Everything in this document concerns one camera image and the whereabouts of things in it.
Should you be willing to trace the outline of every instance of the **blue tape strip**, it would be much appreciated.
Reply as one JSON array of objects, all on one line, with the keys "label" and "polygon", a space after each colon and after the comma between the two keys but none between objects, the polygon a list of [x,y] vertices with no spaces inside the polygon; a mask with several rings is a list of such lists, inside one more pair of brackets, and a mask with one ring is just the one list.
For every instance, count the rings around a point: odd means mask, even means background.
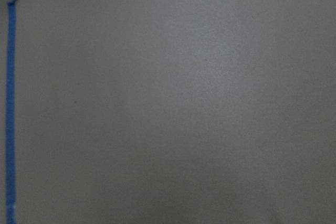
[{"label": "blue tape strip", "polygon": [[7,43],[7,87],[6,87],[6,211],[7,224],[16,224],[16,186],[15,186],[15,2],[8,6],[8,43]]}]

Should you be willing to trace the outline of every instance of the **blue line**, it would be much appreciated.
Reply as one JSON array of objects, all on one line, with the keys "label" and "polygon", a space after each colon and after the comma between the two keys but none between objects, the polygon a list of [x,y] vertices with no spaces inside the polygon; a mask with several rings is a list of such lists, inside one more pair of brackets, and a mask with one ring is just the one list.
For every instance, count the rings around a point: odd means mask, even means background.
[{"label": "blue line", "polygon": [[6,87],[6,211],[7,224],[16,224],[15,204],[15,2],[8,6],[8,42],[7,42],[7,87]]}]

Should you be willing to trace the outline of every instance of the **painter's tape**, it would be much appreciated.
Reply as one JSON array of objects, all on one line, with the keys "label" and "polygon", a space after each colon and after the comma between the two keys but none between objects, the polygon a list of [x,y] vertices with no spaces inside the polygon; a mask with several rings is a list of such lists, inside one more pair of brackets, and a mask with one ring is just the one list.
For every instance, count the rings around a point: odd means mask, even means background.
[{"label": "painter's tape", "polygon": [[8,6],[7,84],[6,84],[6,213],[7,224],[16,224],[15,186],[15,30],[16,9],[11,0]]}]

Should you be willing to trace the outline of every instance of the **gray surface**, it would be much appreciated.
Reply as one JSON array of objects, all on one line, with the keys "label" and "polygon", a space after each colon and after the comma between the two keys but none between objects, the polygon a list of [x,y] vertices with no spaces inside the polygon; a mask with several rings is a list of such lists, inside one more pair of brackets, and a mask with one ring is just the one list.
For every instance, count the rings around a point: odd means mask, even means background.
[{"label": "gray surface", "polygon": [[17,12],[19,223],[335,222],[336,0]]}]

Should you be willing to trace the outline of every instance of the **blue tape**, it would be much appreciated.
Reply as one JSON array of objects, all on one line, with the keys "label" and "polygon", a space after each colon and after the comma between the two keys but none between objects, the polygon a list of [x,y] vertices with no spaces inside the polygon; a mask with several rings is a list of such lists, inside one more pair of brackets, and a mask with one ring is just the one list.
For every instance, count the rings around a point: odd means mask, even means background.
[{"label": "blue tape", "polygon": [[7,224],[16,224],[16,186],[15,186],[15,2],[8,6],[7,42],[7,87],[6,87],[6,212]]}]

